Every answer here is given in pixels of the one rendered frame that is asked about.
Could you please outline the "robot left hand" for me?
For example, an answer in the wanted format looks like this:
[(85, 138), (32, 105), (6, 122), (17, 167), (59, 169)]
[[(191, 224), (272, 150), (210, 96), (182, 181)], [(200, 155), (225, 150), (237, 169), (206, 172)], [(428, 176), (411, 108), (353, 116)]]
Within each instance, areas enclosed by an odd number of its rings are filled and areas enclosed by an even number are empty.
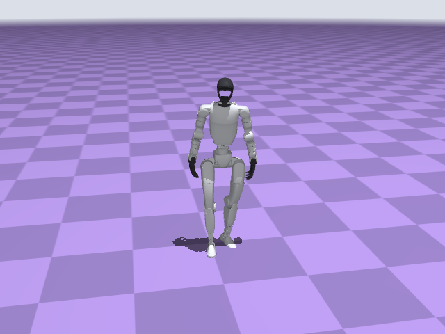
[(248, 172), (246, 172), (246, 173), (249, 173), (249, 174), (246, 175), (246, 176), (248, 176), (248, 177), (246, 177), (247, 180), (249, 180), (253, 176), (253, 173), (254, 173), (254, 170), (255, 170), (255, 164), (257, 164), (256, 163), (256, 159), (254, 159), (254, 158), (251, 159), (250, 164), (251, 164), (250, 170)]

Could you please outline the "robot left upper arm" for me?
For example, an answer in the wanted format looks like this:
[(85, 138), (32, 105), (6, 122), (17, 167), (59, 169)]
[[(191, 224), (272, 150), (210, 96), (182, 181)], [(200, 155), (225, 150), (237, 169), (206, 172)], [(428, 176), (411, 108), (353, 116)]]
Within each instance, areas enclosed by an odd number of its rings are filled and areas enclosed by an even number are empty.
[(243, 134), (243, 139), (248, 141), (253, 141), (252, 137), (252, 122), (250, 117), (249, 108), (246, 106), (238, 105), (239, 115), (242, 117), (242, 123), (245, 133)]

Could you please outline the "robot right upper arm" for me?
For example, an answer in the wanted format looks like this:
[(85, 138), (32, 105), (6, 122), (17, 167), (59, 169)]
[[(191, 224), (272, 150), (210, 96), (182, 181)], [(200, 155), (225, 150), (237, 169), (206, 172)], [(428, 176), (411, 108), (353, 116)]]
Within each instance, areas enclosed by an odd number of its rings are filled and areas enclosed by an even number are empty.
[(196, 130), (195, 130), (195, 139), (202, 140), (204, 136), (204, 132), (202, 131), (204, 128), (204, 124), (206, 121), (206, 117), (209, 115), (211, 105), (210, 104), (203, 104), (199, 107), (198, 113), (197, 113), (197, 120), (196, 120)]

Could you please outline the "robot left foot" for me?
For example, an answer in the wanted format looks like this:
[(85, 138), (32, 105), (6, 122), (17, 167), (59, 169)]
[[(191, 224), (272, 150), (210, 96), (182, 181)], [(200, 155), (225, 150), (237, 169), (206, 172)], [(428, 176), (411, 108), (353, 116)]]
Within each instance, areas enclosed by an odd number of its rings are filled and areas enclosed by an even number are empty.
[(230, 248), (236, 248), (236, 244), (232, 241), (232, 238), (228, 236), (227, 238), (225, 238), (224, 233), (221, 234), (220, 240), (222, 240), (226, 246)]

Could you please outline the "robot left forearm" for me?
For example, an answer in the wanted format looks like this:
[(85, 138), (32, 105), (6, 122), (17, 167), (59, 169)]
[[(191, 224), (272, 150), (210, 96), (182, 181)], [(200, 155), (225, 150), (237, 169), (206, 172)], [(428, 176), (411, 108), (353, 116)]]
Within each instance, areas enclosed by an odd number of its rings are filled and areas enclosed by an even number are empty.
[(252, 133), (253, 141), (246, 142), (246, 146), (248, 148), (248, 156), (249, 160), (251, 162), (251, 159), (256, 159), (257, 162), (257, 156), (256, 156), (256, 148), (255, 148), (255, 141), (254, 141), (254, 134)]

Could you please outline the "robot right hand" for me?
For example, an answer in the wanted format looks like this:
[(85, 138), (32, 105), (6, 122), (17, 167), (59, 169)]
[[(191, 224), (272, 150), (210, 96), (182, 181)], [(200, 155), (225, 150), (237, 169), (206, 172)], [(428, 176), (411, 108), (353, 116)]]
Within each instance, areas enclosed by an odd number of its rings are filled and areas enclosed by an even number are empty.
[(190, 168), (192, 175), (194, 177), (198, 178), (198, 174), (195, 171), (195, 164), (194, 164), (194, 163), (196, 163), (195, 157), (191, 157), (191, 161), (188, 160), (188, 162), (189, 162), (189, 168)]

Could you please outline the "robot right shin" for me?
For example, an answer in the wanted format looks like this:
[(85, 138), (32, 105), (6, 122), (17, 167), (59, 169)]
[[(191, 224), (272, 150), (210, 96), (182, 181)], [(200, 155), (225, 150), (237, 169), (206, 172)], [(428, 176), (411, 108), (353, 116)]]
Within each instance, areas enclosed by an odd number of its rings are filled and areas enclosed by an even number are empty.
[(209, 245), (210, 243), (212, 243), (213, 245), (213, 232), (215, 228), (214, 213), (212, 212), (211, 208), (207, 208), (207, 210), (204, 208), (204, 214), (205, 214), (205, 226), (208, 233)]

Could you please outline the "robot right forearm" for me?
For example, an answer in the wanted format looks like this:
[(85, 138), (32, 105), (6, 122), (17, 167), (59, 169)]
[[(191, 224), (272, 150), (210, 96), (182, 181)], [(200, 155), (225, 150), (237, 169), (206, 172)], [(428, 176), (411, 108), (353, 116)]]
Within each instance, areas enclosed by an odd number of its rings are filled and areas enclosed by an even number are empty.
[(193, 132), (190, 153), (188, 155), (188, 159), (190, 161), (191, 161), (191, 157), (195, 157), (195, 160), (197, 159), (197, 154), (198, 154), (198, 150), (199, 150), (199, 146), (200, 146), (200, 142), (201, 142), (199, 139), (195, 139), (194, 136), (195, 136), (195, 131)]

